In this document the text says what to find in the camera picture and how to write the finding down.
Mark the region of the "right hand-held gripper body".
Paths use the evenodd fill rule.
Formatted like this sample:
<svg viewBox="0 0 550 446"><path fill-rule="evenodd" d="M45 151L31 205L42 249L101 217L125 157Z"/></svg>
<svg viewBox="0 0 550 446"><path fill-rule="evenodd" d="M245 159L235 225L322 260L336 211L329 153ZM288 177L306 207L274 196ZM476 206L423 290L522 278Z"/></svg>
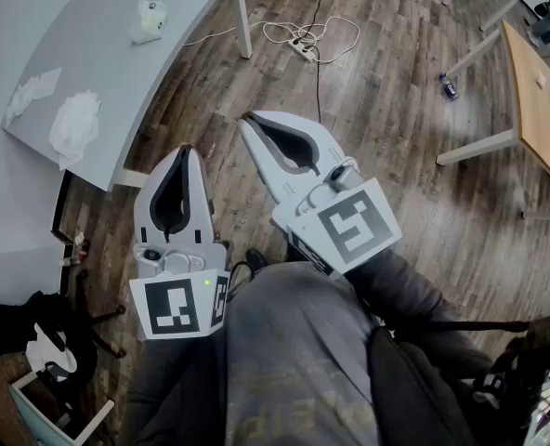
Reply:
<svg viewBox="0 0 550 446"><path fill-rule="evenodd" d="M380 184L364 179L351 158L278 203L271 219L293 248L331 278L363 265L402 236Z"/></svg>

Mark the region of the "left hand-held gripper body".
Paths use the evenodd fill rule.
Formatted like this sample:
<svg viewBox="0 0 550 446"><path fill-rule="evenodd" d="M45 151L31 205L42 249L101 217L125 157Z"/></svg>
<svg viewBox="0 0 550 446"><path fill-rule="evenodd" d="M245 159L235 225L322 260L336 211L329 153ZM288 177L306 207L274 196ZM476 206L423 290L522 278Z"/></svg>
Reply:
<svg viewBox="0 0 550 446"><path fill-rule="evenodd" d="M222 243L138 243L129 282L147 340L206 337L223 326L229 291Z"/></svg>

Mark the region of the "small pale plastic bag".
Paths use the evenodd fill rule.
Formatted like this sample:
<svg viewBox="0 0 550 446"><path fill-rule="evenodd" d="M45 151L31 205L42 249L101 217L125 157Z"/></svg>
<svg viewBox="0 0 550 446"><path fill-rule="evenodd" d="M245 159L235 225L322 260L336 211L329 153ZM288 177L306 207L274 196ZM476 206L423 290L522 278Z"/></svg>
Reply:
<svg viewBox="0 0 550 446"><path fill-rule="evenodd" d="M161 39L167 22L167 8L164 2L138 0L137 13L138 17L129 30L132 43L143 45Z"/></svg>

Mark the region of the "person's right forearm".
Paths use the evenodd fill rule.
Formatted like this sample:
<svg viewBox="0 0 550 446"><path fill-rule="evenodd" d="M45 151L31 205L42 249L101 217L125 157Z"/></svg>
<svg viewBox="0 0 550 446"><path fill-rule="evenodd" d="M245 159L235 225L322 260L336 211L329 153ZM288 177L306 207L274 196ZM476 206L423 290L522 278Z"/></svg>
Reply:
<svg viewBox="0 0 550 446"><path fill-rule="evenodd" d="M427 331L421 324L456 321L454 306L406 259L386 249L348 271L358 298L396 336L422 349L432 365L458 379L486 374L492 360L461 331Z"/></svg>

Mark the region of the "person's left forearm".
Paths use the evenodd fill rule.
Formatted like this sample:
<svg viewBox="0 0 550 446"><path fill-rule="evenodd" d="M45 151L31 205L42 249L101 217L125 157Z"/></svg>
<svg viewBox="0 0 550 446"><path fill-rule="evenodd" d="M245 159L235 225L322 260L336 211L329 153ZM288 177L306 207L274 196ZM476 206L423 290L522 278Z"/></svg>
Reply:
<svg viewBox="0 0 550 446"><path fill-rule="evenodd" d="M126 394L119 446L224 446L227 334L143 343Z"/></svg>

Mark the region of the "person's black shoe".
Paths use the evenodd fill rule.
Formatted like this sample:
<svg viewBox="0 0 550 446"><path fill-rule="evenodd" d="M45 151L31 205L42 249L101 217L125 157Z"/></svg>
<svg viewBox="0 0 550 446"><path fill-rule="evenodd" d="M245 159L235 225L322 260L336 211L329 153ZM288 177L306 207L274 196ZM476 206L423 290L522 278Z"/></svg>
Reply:
<svg viewBox="0 0 550 446"><path fill-rule="evenodd" d="M253 272L260 271L268 266L265 256L255 248L249 248L245 251L245 260L252 268Z"/></svg>

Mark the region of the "small bottles under table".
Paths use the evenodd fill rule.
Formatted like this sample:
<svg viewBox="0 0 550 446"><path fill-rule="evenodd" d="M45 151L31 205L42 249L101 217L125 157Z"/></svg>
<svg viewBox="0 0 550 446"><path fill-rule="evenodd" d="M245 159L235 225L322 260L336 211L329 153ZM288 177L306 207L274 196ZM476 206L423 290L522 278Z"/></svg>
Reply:
<svg viewBox="0 0 550 446"><path fill-rule="evenodd" d="M85 237L83 232L76 235L73 243L74 253L70 256L65 256L61 265L63 267L72 267L80 265L88 256L90 241Z"/></svg>

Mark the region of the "white power strip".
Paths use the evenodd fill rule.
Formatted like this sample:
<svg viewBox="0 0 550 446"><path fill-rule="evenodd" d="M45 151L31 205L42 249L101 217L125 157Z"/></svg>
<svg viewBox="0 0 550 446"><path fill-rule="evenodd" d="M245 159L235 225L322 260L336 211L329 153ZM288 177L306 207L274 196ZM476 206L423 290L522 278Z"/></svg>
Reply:
<svg viewBox="0 0 550 446"><path fill-rule="evenodd" d="M292 38L288 46L300 57L308 62L317 62L319 57L314 50L314 43L303 38Z"/></svg>

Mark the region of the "person's torso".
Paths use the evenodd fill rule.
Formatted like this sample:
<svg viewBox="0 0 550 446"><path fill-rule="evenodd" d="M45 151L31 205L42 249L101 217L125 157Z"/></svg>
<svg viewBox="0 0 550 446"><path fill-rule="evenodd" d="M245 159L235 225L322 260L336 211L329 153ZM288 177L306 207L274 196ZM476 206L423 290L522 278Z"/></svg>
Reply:
<svg viewBox="0 0 550 446"><path fill-rule="evenodd" d="M261 269L226 326L230 446L478 446L454 388L308 262Z"/></svg>

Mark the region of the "plastic drink bottle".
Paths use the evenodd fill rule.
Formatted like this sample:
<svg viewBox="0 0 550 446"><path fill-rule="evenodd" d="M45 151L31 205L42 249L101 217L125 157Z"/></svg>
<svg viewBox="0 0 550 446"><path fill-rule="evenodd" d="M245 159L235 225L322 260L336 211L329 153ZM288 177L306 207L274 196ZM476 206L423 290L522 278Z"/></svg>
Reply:
<svg viewBox="0 0 550 446"><path fill-rule="evenodd" d="M457 100L458 93L455 89L455 86L445 73L441 73L439 75L439 81L446 98L450 101Z"/></svg>

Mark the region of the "white table leg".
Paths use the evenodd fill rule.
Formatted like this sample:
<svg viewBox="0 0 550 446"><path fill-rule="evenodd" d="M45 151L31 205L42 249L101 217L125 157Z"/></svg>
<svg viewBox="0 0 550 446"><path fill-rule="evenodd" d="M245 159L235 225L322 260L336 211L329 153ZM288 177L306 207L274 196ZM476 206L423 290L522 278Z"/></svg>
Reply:
<svg viewBox="0 0 550 446"><path fill-rule="evenodd" d="M235 30L237 43L244 59L250 59L253 55L252 43L250 38L250 28L246 13L245 0L231 0L232 12L235 21Z"/></svg>

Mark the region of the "black office chair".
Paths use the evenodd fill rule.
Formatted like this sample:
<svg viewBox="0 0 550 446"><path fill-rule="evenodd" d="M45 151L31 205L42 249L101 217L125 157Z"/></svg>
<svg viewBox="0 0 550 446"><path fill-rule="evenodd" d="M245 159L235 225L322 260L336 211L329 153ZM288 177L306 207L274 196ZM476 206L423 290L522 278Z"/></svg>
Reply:
<svg viewBox="0 0 550 446"><path fill-rule="evenodd" d="M116 360L126 355L122 348L113 349L94 329L96 324L125 314L125 306L91 316L85 298L87 279L85 269L76 274L75 305L66 295L45 295L40 291L22 305L0 304L0 357L26 353L28 346L50 347L39 355L33 369L60 410L68 414L75 411L80 392L93 377L98 350L103 349Z"/></svg>

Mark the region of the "wooden top table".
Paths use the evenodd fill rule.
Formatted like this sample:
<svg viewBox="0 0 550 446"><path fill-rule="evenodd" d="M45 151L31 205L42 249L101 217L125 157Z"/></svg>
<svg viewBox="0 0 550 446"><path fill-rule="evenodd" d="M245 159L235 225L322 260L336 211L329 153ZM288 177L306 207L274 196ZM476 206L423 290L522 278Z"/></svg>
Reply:
<svg viewBox="0 0 550 446"><path fill-rule="evenodd" d="M510 81L512 127L436 157L438 165L461 162L482 154L522 144L550 175L550 68L535 49L508 22L502 21L481 43L445 72L448 78L466 70L501 43ZM542 72L545 88L536 83Z"/></svg>

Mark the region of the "black harness bag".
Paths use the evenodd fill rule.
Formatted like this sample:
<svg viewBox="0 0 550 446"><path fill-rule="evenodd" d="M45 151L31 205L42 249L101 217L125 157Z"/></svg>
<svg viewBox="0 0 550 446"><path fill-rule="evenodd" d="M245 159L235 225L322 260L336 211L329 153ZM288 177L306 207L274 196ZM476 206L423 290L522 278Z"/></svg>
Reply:
<svg viewBox="0 0 550 446"><path fill-rule="evenodd" d="M526 327L491 367L474 382L473 399L514 417L527 418L540 401L550 372L550 315L534 321L500 322L502 329Z"/></svg>

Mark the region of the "white shelf frame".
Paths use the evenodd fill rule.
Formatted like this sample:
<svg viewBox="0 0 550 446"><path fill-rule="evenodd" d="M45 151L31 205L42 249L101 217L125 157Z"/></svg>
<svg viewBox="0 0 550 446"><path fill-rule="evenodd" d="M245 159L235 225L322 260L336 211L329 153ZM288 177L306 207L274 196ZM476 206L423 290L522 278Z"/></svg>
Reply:
<svg viewBox="0 0 550 446"><path fill-rule="evenodd" d="M38 446L84 446L114 406L114 402L108 400L96 415L78 431L77 436L72 438L62 429L63 426L67 426L71 422L67 413L61 416L56 423L53 423L21 391L36 379L36 373L29 372L10 384L8 389L20 412L23 423L31 431Z"/></svg>

